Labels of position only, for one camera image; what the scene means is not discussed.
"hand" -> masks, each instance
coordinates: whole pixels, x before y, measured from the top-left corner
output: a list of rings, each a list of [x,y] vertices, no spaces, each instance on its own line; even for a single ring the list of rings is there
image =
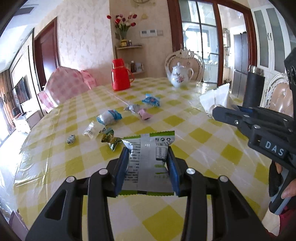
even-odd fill
[[[283,167],[278,163],[275,163],[275,164],[276,164],[276,170],[278,174],[281,173],[283,170]],[[296,196],[296,179],[291,181],[290,184],[285,188],[285,190],[281,194],[281,198],[285,199],[287,197],[294,197],[294,196]]]

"black tumbler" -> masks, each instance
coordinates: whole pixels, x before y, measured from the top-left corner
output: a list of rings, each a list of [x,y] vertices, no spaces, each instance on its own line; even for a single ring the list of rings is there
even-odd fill
[[[247,77],[246,92],[244,94],[244,101],[242,104],[243,107],[248,108],[260,106],[264,81],[264,70],[250,65]]]

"dining table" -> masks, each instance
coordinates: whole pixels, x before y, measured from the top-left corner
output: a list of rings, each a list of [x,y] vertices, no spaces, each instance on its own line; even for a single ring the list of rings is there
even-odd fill
[[[215,88],[190,82],[173,87],[167,78],[135,79],[129,89],[114,91],[111,84],[98,86],[54,108],[32,129],[21,148],[21,163],[14,180],[14,196],[24,222],[30,228],[39,213],[68,176],[91,176],[118,158],[124,145],[112,151],[102,136],[83,135],[88,125],[106,110],[122,115],[112,129],[126,137],[160,131],[175,131],[174,155],[207,177],[227,176],[262,220],[270,201],[268,169],[271,160],[248,147],[248,139],[234,126],[210,118],[199,101]],[[160,106],[142,103],[146,94],[160,100]],[[152,117],[142,120],[123,109],[139,104]],[[66,143],[70,135],[76,140]],[[208,240],[213,218],[208,200]],[[186,211],[186,197],[119,195],[108,198],[114,239],[180,240]],[[82,236],[87,238],[87,196],[83,198]]]

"pink checkered fabric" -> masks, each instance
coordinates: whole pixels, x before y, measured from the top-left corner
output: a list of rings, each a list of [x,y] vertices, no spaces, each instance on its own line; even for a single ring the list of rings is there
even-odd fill
[[[45,85],[56,105],[89,90],[84,83],[81,72],[76,69],[59,67],[52,73]]]
[[[97,87],[95,78],[92,77],[89,72],[87,72],[86,70],[81,70],[81,74],[83,76],[84,83],[86,83],[90,89]]]
[[[40,102],[44,105],[44,109],[47,113],[49,113],[54,108],[54,104],[52,103],[51,99],[48,97],[45,91],[41,91],[37,95]]]

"red thermos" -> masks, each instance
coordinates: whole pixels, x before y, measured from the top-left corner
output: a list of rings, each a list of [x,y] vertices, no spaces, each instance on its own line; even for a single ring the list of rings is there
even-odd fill
[[[125,90],[130,88],[131,82],[134,81],[134,76],[129,69],[124,66],[122,58],[114,59],[112,61],[112,88],[115,91]]]

